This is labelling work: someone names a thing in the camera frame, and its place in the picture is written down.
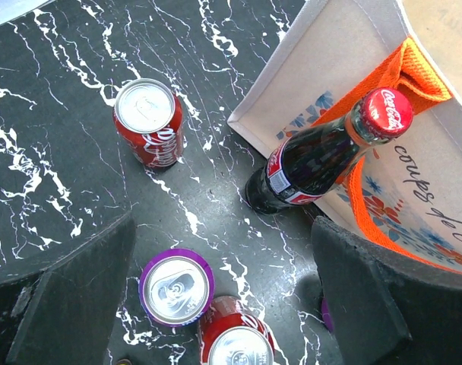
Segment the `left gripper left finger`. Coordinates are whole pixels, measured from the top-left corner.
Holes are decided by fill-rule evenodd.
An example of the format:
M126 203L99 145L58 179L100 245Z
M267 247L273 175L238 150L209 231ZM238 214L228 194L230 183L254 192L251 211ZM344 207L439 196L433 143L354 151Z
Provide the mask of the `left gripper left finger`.
M0 268L0 364L102 364L136 236L101 231Z

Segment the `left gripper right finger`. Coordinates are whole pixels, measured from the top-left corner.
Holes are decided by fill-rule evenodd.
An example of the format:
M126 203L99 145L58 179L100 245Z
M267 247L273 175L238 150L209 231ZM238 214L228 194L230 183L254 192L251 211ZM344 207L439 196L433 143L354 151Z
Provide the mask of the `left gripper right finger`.
M462 364L462 275L318 217L312 250L346 364Z

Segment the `beige canvas bag orange handles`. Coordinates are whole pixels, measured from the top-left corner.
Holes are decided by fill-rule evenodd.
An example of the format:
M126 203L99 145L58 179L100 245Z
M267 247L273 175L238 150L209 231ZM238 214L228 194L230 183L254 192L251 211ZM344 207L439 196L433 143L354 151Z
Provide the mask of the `beige canvas bag orange handles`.
M228 123L284 190L279 148L335 119L365 154L291 201L462 274L462 1L307 1Z

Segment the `purple soda can front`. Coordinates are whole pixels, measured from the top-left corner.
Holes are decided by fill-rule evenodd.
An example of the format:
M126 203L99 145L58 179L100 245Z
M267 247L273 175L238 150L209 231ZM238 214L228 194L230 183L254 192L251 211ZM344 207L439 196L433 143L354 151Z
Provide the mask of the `purple soda can front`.
M328 308L328 302L326 301L324 297L321 300L321 317L322 317L325 327L328 329L330 333L333 333L334 324L333 324L330 310Z

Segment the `purple soda can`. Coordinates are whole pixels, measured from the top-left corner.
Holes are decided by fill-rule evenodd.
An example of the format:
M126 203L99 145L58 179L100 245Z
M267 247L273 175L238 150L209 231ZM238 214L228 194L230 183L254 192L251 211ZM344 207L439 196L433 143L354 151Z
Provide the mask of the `purple soda can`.
M325 327L328 329L330 333L333 333L334 324L333 324L330 310L328 308L328 302L326 301L324 297L321 300L321 317L322 317Z
M214 290L214 273L208 262L191 249L176 248L147 263L138 293L149 317L169 327L182 327L210 308Z

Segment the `yellow tape roll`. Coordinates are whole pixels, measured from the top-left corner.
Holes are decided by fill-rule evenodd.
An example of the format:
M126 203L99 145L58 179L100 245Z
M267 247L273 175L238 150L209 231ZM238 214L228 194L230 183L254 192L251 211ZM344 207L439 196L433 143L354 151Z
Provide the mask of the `yellow tape roll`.
M115 365L132 365L132 362L129 359L120 359L118 360Z

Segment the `purple soda can left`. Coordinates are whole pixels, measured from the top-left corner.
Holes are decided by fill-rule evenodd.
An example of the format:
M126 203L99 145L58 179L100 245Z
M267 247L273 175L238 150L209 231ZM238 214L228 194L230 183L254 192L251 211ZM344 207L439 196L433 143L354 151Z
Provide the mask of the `purple soda can left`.
M191 249L176 248L147 263L138 293L149 317L169 327L182 327L210 308L214 290L214 273L208 262Z

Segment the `red cola can left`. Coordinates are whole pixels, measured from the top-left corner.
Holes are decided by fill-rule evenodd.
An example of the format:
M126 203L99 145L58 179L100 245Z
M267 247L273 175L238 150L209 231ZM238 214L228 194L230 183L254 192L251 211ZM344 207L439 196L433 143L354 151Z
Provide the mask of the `red cola can left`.
M237 297L220 296L198 320L200 363L271 365L274 342L269 327Z

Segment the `red cola can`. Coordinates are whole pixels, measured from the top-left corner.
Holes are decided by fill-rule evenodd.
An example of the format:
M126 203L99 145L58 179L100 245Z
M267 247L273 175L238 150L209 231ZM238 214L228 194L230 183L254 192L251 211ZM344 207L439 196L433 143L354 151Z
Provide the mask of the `red cola can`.
M140 78L127 83L112 116L117 132L146 167L166 169L182 156L182 105L162 82Z
M200 363L271 365L274 342L269 327L237 297L220 296L198 320Z

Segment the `glass cola bottle red cap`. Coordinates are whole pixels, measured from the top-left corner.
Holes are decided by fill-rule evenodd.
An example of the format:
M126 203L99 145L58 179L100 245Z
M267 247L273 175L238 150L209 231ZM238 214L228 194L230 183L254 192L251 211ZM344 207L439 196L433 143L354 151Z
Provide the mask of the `glass cola bottle red cap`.
M401 136L412 121L413 107L400 91L372 90L339 118L282 143L249 178L246 200L262 214L308 205L337 188L367 150Z

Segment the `red cola can back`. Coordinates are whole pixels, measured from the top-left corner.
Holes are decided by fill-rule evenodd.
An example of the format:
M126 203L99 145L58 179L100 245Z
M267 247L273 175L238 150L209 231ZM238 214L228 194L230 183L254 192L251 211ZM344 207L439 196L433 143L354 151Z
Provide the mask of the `red cola can back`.
M162 82L140 78L127 83L112 116L117 132L146 167L166 169L182 156L182 105Z

